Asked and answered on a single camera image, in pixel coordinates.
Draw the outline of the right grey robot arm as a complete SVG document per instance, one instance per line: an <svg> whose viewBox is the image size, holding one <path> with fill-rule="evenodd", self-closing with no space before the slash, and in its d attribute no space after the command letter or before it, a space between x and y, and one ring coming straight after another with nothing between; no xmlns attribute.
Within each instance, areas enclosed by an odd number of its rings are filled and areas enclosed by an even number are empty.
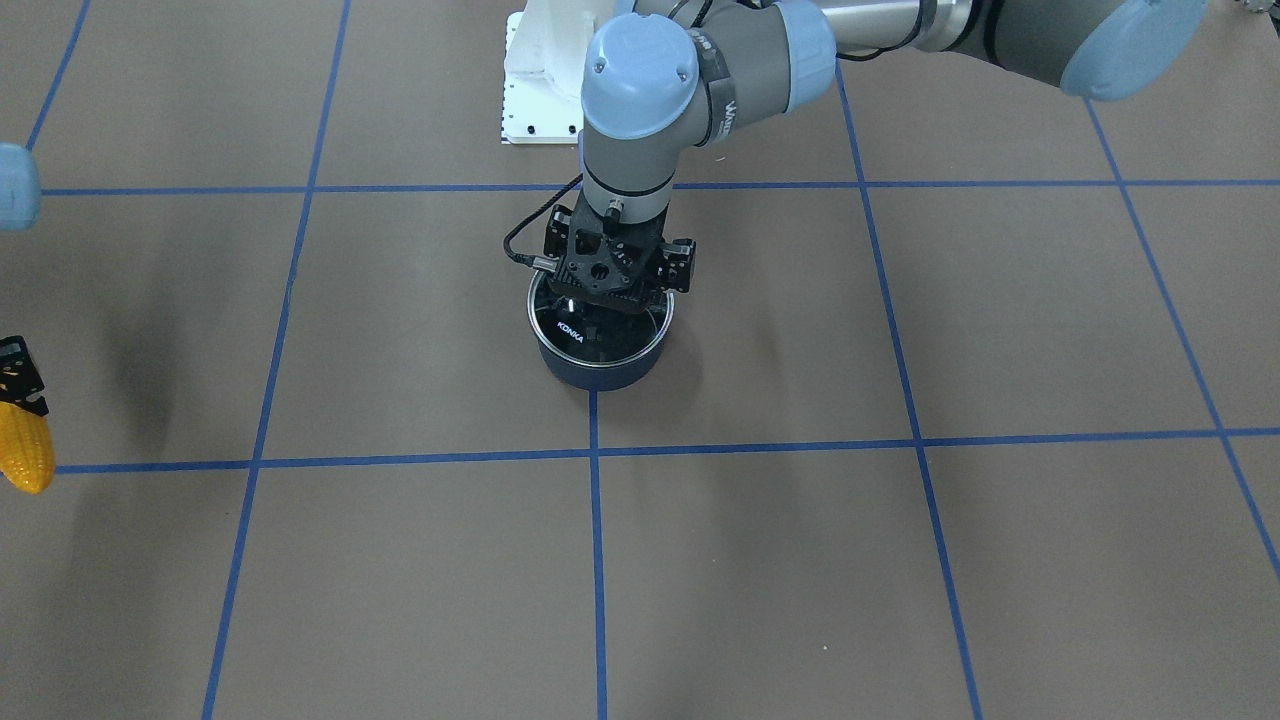
<svg viewBox="0 0 1280 720"><path fill-rule="evenodd" d="M1 229L22 232L38 219L41 183L31 151L15 143L1 145ZM19 334L1 341L1 400L35 416L47 416L45 383Z"/></svg>

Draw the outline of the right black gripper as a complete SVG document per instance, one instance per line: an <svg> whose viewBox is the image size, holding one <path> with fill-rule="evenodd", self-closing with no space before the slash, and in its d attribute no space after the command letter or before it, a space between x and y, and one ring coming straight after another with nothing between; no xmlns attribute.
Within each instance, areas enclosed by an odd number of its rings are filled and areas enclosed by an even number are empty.
<svg viewBox="0 0 1280 720"><path fill-rule="evenodd" d="M47 416L46 384L23 337L1 340L1 401L36 416Z"/></svg>

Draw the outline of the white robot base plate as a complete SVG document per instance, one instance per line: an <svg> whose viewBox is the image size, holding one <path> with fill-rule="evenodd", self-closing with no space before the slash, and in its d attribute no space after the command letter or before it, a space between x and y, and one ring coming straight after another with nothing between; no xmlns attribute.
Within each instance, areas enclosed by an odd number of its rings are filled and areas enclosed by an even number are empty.
<svg viewBox="0 0 1280 720"><path fill-rule="evenodd" d="M527 1L506 23L500 138L575 145L582 128L582 68L608 1Z"/></svg>

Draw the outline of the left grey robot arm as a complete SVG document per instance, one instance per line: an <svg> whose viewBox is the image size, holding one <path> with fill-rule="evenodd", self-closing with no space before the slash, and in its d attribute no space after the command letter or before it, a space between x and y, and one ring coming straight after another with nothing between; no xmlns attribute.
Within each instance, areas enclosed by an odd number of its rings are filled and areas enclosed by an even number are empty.
<svg viewBox="0 0 1280 720"><path fill-rule="evenodd" d="M573 54L579 200L539 255L508 258L562 296L637 314L684 292L695 246L663 238L684 150L796 111L841 61L959 53L1115 101L1157 79L1204 1L620 1Z"/></svg>

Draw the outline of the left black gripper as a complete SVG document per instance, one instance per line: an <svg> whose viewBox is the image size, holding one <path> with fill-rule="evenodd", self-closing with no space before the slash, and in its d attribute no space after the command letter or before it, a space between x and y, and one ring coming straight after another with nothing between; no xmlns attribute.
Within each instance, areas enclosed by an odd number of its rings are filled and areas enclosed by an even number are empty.
<svg viewBox="0 0 1280 720"><path fill-rule="evenodd" d="M617 313L644 313L689 292L696 242L666 240L664 227L664 211L625 224L590 208L553 209L544 238L550 291Z"/></svg>

